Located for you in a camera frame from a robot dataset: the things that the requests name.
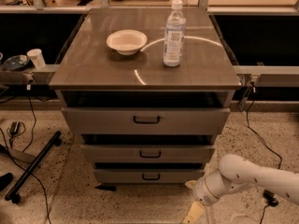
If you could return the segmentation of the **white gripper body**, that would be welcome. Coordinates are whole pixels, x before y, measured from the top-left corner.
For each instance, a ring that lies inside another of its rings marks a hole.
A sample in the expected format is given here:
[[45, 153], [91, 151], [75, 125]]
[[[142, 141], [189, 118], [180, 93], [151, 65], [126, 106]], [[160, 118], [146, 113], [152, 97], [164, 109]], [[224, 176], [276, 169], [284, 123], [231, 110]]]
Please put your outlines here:
[[203, 206], [216, 203], [222, 196], [235, 194], [251, 188], [249, 183], [236, 183], [221, 174], [219, 170], [198, 179], [192, 193], [196, 201]]

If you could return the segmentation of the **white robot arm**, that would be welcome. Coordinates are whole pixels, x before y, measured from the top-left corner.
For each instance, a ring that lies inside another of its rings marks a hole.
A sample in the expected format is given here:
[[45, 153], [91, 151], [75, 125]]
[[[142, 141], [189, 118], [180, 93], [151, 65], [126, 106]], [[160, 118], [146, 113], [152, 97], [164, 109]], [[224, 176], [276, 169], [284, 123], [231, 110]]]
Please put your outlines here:
[[260, 166], [234, 154], [223, 156], [218, 168], [185, 186], [192, 190], [195, 202], [183, 224], [195, 224], [204, 207], [216, 203], [222, 196], [238, 193], [253, 186], [266, 189], [289, 202], [299, 204], [299, 174]]

